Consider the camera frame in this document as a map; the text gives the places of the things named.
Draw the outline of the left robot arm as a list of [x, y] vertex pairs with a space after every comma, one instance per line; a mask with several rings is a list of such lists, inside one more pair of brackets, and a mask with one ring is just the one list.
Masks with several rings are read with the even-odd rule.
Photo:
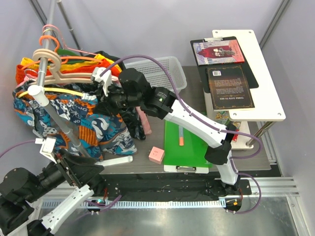
[[[105, 189], [104, 166], [91, 157], [62, 149], [38, 175], [25, 168], [8, 172], [0, 184], [0, 229], [5, 236], [53, 236], [65, 220], [88, 198]], [[29, 220], [32, 203], [67, 182], [75, 189], [41, 219]]]

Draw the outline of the colourful patterned shorts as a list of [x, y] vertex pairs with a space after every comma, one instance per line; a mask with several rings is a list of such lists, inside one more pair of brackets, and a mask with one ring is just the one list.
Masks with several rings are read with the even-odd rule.
[[[24, 84], [13, 91], [13, 107], [18, 117], [30, 126], [37, 136], [55, 137], [55, 149], [66, 149], [72, 154], [80, 155], [73, 142], [27, 90], [28, 85]], [[49, 91], [45, 95], [92, 158], [102, 160], [105, 152], [115, 155], [137, 153], [133, 138], [120, 115], [95, 114], [93, 110], [98, 104], [95, 95], [84, 93], [76, 85], [70, 85], [67, 91]]]

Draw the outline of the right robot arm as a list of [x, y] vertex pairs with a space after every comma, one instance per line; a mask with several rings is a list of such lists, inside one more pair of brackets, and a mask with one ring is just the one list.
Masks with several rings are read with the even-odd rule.
[[182, 126], [208, 145], [204, 158], [217, 167], [224, 192], [234, 194], [239, 190], [240, 177], [230, 162], [233, 125], [216, 123], [189, 108], [170, 90], [150, 86], [143, 73], [134, 68], [119, 74], [119, 86], [113, 83], [111, 70], [104, 67], [94, 69], [91, 80], [101, 85], [94, 113], [110, 116], [139, 107], [148, 116]]

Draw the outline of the yellow clothes hanger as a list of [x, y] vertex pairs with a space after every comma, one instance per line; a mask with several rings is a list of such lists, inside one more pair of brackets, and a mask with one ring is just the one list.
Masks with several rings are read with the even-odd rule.
[[56, 92], [56, 93], [66, 93], [66, 94], [71, 94], [71, 95], [76, 95], [76, 96], [83, 96], [83, 93], [81, 92], [77, 92], [77, 91], [73, 91], [73, 90], [69, 90], [69, 89], [64, 89], [64, 88], [44, 88], [44, 87], [41, 87], [41, 86], [30, 86], [29, 89], [25, 92], [22, 92], [22, 93], [19, 93], [19, 94], [16, 94], [16, 97], [17, 98], [21, 98], [25, 95], [28, 95], [29, 92], [31, 92], [31, 94], [35, 94], [35, 95], [38, 95], [39, 93], [41, 92]]

